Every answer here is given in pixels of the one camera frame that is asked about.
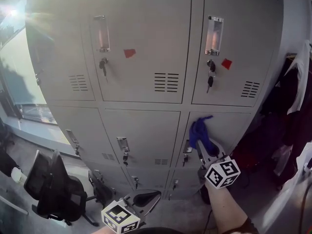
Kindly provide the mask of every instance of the white box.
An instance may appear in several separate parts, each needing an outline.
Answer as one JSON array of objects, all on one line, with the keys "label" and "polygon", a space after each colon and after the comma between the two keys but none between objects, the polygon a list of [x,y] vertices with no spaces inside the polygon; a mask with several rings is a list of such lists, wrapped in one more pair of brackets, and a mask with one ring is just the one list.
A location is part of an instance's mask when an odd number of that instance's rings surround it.
[{"label": "white box", "polygon": [[140,224],[140,218],[132,214],[126,208],[113,201],[102,213],[102,221],[117,234],[135,230]]},{"label": "white box", "polygon": [[240,175],[235,160],[227,160],[221,163],[212,164],[205,178],[217,189],[232,185]]}]

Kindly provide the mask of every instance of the wall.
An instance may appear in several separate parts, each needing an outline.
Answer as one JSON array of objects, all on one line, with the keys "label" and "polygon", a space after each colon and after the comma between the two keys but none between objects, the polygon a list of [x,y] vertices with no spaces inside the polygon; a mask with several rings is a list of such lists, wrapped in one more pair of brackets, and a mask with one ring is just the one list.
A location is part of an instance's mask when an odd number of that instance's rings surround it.
[{"label": "wall", "polygon": [[276,71],[270,86],[274,86],[283,67],[285,55],[298,52],[305,39],[310,39],[311,14],[308,0],[284,0],[284,23]]}]

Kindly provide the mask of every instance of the metal locker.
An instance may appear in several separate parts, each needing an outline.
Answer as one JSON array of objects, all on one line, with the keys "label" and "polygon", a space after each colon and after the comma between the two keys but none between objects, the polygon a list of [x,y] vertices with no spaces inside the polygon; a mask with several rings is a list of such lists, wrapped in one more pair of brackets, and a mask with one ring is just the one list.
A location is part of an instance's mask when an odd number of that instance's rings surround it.
[{"label": "metal locker", "polygon": [[[236,140],[242,127],[246,124],[250,114],[242,113],[203,113],[190,112],[188,124],[185,131],[185,136],[180,150],[179,158],[176,167],[183,168],[199,168],[201,162],[198,158],[197,150],[189,149],[189,129],[194,121],[200,117],[213,116],[211,119],[205,120],[205,125],[208,130],[209,138],[212,138],[219,143],[226,154],[231,151],[231,146]],[[185,154],[188,155],[188,161],[184,163]]]},{"label": "metal locker", "polygon": [[197,169],[176,169],[169,185],[169,190],[193,189],[199,190],[201,185],[197,175]]},{"label": "metal locker", "polygon": [[205,0],[204,11],[192,103],[253,107],[279,45],[283,0]]},{"label": "metal locker", "polygon": [[103,100],[181,103],[191,0],[90,0]]},{"label": "metal locker", "polygon": [[58,125],[85,161],[118,164],[97,108],[49,106]]},{"label": "metal locker", "polygon": [[125,197],[127,194],[133,191],[132,187],[128,185],[122,185],[120,183],[115,183],[112,181],[106,181],[103,179],[102,173],[98,172],[98,170],[94,171],[94,176],[97,177],[100,181],[103,181],[103,184],[109,188],[112,189],[112,192],[114,194],[114,198],[116,200],[119,200],[121,197]]},{"label": "metal locker", "polygon": [[198,189],[186,189],[186,190],[168,190],[165,196],[167,200],[179,200],[187,199],[193,196]]},{"label": "metal locker", "polygon": [[100,111],[120,163],[129,167],[165,168],[171,163],[180,112]]},{"label": "metal locker", "polygon": [[103,165],[86,160],[84,163],[92,170],[92,172],[94,172],[95,175],[98,175],[98,178],[103,179],[104,183],[108,184],[110,187],[131,187],[120,166]]},{"label": "metal locker", "polygon": [[34,0],[26,22],[29,53],[47,100],[95,100],[81,43],[81,0]]},{"label": "metal locker", "polygon": [[168,169],[139,169],[127,168],[132,179],[133,187],[136,189],[155,189],[162,191],[165,189],[169,170]]}]

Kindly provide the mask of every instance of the black mesh chair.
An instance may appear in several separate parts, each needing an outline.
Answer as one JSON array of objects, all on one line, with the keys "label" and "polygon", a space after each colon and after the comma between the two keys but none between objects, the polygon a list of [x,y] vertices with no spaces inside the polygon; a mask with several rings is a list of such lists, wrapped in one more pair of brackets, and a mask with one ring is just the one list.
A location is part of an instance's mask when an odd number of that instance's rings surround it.
[{"label": "black mesh chair", "polygon": [[37,151],[24,188],[39,201],[37,206],[32,206],[39,216],[65,220],[67,225],[83,216],[93,226],[99,226],[85,214],[86,202],[96,197],[87,197],[80,180],[67,174],[58,151],[54,151],[52,159]]}]

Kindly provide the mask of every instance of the key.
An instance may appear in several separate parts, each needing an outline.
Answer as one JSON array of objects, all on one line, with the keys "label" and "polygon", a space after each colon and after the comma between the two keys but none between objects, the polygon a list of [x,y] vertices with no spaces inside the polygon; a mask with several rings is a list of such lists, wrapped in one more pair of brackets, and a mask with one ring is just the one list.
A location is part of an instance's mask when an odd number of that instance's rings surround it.
[{"label": "key", "polygon": [[213,83],[214,83],[214,78],[212,76],[209,76],[207,93],[209,92],[209,89],[213,86]]}]

